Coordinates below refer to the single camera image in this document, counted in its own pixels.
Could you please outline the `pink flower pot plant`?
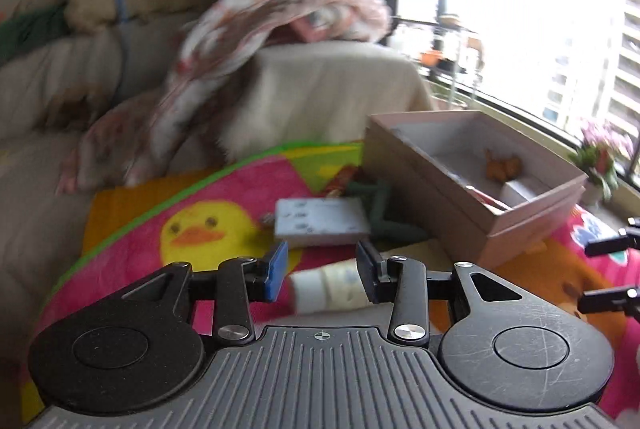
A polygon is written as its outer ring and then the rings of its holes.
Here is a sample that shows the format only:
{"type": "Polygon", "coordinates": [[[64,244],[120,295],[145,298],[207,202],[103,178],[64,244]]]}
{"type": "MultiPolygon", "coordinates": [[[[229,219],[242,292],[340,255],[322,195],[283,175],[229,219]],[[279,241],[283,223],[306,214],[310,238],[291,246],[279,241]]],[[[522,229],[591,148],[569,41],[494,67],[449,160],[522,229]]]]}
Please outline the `pink flower pot plant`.
{"type": "Polygon", "coordinates": [[[570,161],[587,175],[585,192],[580,203],[599,207],[612,198],[618,189],[616,162],[631,160],[634,153],[631,137],[604,120],[589,120],[580,127],[582,141],[570,153],[570,161]]]}

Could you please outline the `green plastic toy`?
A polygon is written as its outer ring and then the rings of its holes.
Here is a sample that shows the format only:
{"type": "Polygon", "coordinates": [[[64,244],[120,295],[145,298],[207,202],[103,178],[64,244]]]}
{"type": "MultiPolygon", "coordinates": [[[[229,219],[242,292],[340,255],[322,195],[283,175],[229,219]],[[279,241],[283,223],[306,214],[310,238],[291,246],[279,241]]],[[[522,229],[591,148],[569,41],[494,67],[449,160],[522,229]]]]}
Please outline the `green plastic toy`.
{"type": "Polygon", "coordinates": [[[349,196],[359,197],[363,201],[372,238],[399,241],[409,245],[427,240],[428,234],[421,227],[388,217],[387,209],[392,198],[392,188],[386,182],[350,182],[346,190],[349,196]]]}

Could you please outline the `colourful cartoon play mat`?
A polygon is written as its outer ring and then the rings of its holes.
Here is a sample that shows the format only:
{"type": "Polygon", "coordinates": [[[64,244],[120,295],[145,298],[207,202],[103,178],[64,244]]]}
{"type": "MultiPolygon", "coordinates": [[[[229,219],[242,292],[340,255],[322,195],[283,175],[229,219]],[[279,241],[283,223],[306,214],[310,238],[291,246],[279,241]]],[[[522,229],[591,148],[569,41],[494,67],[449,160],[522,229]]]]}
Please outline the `colourful cartoon play mat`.
{"type": "MultiPolygon", "coordinates": [[[[361,147],[279,147],[214,174],[166,176],[94,196],[81,259],[54,286],[35,334],[68,314],[175,261],[195,271],[235,256],[262,256],[273,245],[267,213],[283,198],[319,196],[361,147]]],[[[559,230],[496,273],[575,312],[582,291],[639,285],[639,250],[587,259],[587,241],[614,235],[608,224],[576,206],[559,230]]],[[[290,249],[288,273],[354,257],[354,246],[290,249]]],[[[600,402],[618,427],[639,428],[639,323],[624,313],[582,315],[615,350],[615,368],[600,402]]]]}

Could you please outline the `cream lotion tube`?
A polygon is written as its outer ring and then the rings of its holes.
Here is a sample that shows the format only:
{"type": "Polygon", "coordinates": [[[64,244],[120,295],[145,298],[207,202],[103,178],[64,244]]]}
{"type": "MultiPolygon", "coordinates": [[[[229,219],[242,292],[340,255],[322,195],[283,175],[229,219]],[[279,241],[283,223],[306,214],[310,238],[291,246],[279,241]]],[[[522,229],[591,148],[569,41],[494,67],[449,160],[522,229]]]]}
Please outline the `cream lotion tube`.
{"type": "Polygon", "coordinates": [[[352,311],[370,307],[355,259],[293,272],[288,297],[297,315],[352,311]]]}

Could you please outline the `pink cardboard box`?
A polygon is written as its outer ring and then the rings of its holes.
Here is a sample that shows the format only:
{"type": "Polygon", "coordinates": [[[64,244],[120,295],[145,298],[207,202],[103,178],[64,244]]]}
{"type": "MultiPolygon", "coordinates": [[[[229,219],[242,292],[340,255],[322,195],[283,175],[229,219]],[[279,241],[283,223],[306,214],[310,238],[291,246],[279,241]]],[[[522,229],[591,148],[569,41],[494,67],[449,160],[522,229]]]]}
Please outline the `pink cardboard box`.
{"type": "Polygon", "coordinates": [[[486,269],[506,263],[562,227],[587,181],[573,163],[476,110],[373,115],[363,141],[362,167],[390,184],[397,207],[432,234],[451,260],[486,269]],[[509,211],[486,207],[465,190],[472,185],[498,199],[503,184],[486,178],[486,149],[495,158],[520,157],[520,176],[538,178],[550,189],[509,211]]]}

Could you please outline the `pink floral baby blanket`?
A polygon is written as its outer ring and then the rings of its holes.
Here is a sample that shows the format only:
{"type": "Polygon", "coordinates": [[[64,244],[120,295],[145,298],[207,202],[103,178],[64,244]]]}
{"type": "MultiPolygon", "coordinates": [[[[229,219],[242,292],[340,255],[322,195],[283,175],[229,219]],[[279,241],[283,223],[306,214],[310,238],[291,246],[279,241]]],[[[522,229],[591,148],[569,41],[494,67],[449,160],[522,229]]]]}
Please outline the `pink floral baby blanket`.
{"type": "Polygon", "coordinates": [[[125,100],[61,164],[60,194],[136,186],[163,174],[233,75],[272,34],[303,43],[375,43],[390,32],[384,0],[218,0],[190,25],[162,87],[125,100]]]}

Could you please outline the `brown toy figure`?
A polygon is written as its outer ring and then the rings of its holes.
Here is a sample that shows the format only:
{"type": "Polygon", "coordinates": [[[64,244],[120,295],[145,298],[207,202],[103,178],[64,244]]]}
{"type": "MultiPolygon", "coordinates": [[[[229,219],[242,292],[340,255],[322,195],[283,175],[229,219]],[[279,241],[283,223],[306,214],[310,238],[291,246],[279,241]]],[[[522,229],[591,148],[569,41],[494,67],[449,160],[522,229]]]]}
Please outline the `brown toy figure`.
{"type": "Polygon", "coordinates": [[[495,158],[489,150],[485,150],[485,174],[490,181],[500,184],[515,180],[523,171],[523,163],[520,157],[512,155],[506,158],[495,158]]]}

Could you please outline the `white small carton box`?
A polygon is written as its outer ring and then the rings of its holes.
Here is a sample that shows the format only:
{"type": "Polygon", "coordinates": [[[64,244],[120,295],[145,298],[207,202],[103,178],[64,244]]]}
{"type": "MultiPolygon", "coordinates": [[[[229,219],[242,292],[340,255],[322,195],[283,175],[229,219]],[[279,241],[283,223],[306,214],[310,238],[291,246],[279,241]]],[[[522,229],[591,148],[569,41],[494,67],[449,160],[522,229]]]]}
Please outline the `white small carton box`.
{"type": "Polygon", "coordinates": [[[550,187],[542,183],[533,176],[520,176],[514,180],[507,181],[500,189],[498,199],[513,208],[523,202],[536,199],[538,196],[547,193],[550,187]]]}

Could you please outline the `white power strip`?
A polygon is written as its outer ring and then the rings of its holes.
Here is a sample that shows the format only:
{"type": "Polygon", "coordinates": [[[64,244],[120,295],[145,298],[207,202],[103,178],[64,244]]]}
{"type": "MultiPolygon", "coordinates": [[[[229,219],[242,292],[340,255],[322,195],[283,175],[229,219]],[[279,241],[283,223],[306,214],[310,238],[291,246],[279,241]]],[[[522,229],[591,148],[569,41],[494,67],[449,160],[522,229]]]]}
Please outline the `white power strip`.
{"type": "Polygon", "coordinates": [[[357,197],[280,199],[273,235],[290,248],[355,245],[371,234],[357,197]]]}

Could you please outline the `beige covered sofa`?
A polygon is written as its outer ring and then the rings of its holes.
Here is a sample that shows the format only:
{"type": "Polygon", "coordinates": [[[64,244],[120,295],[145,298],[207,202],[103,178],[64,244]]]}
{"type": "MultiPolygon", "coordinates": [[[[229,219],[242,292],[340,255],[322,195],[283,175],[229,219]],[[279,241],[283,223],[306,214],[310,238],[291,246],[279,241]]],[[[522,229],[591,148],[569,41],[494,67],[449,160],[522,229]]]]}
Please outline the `beige covered sofa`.
{"type": "Polygon", "coordinates": [[[191,82],[160,122],[166,161],[131,172],[189,22],[76,34],[1,69],[1,354],[20,359],[44,300],[79,258],[92,194],[240,160],[291,141],[363,136],[370,115],[430,110],[416,66],[355,41],[265,45],[220,80],[191,82]]]}

